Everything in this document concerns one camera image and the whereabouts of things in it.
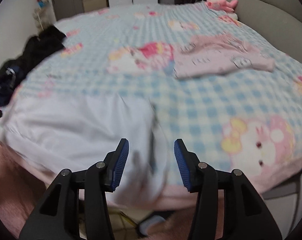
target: light blue checkered blanket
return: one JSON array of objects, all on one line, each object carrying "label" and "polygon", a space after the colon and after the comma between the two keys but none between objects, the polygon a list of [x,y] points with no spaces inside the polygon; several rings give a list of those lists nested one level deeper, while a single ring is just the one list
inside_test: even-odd
[{"label": "light blue checkered blanket", "polygon": [[[148,98],[172,146],[169,184],[182,183],[173,154],[177,138],[216,169],[241,168],[252,178],[263,172],[272,176],[302,158],[302,64],[246,25],[221,17],[225,15],[197,3],[118,7],[62,20],[56,26],[68,35],[67,49],[34,69],[18,94]],[[140,76],[106,71],[112,60],[121,60],[121,49],[153,42],[149,50],[160,50],[158,44],[182,45],[195,34],[223,32],[262,48],[275,59],[275,70],[182,81],[170,71]],[[168,65],[174,67],[174,59]]]}]

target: clutter on floor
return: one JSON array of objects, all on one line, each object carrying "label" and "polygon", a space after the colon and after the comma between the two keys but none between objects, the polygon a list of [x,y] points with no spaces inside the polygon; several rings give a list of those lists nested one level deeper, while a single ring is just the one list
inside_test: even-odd
[{"label": "clutter on floor", "polygon": [[[223,218],[224,218],[224,198],[222,197],[222,192],[219,192],[218,200],[218,220],[215,239],[219,239],[223,236]],[[137,226],[137,232],[139,234],[141,226],[146,221],[155,220],[155,216],[162,217],[162,222],[150,223],[150,226],[146,228],[147,236],[146,240],[184,240],[188,239],[188,235],[191,229],[191,224],[193,216],[195,213],[195,208],[187,208],[178,210],[175,212],[154,212],[150,214],[147,218],[142,220]]]},{"label": "clutter on floor", "polygon": [[53,53],[64,49],[62,41],[66,35],[50,26],[39,36],[32,36],[25,45],[23,54],[14,60],[6,61],[0,68],[0,106],[6,106],[15,88],[27,74]]}]

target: bed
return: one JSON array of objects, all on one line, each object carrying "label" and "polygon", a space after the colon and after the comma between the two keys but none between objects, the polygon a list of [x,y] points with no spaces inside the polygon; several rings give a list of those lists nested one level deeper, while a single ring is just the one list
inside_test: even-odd
[{"label": "bed", "polygon": [[[134,5],[57,22],[66,49],[34,69],[2,109],[0,142],[49,184],[64,168],[102,160],[125,137],[129,158],[108,204],[162,210],[195,205],[173,154],[182,138],[215,169],[243,170],[270,209],[277,207],[287,235],[302,216],[302,6],[239,0],[235,12],[239,21],[204,3]],[[178,48],[194,35],[221,33],[274,59],[273,72],[174,78]],[[296,206],[283,221],[279,211],[288,203]]]}]

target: white wall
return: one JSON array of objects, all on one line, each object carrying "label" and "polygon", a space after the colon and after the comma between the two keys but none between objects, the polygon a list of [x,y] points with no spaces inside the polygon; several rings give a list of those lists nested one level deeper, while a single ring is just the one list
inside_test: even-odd
[{"label": "white wall", "polygon": [[[52,1],[49,17],[55,22]],[[36,0],[3,0],[0,4],[0,66],[22,53],[29,36],[37,34],[32,12]]]}]

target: floor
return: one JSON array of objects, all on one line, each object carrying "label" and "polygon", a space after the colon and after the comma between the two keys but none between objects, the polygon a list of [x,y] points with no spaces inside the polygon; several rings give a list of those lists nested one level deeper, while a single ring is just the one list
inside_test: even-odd
[{"label": "floor", "polygon": [[[110,221],[112,224],[113,234],[115,240],[134,240],[138,239],[134,226],[127,220],[123,219],[123,216],[119,215],[123,212],[135,223],[140,222],[143,218],[148,216],[152,211],[139,210],[139,209],[113,209],[109,208]],[[85,234],[85,222],[83,216],[80,215],[80,237],[87,239]]]}]

